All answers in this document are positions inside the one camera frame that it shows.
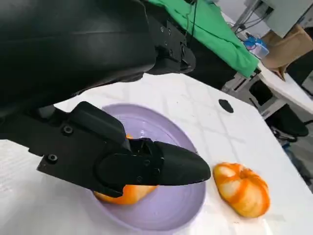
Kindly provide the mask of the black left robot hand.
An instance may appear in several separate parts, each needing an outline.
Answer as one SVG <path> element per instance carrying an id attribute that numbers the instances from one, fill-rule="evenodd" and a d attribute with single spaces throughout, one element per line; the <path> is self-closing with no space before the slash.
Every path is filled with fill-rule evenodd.
<path id="1" fill-rule="evenodd" d="M 188 73 L 185 36 L 139 0 L 3 0 L 0 3 L 0 137 L 42 158 L 38 170 L 119 197 L 126 185 L 182 186 L 210 178 L 203 158 L 149 138 L 82 101 L 55 104 L 145 73 Z"/>

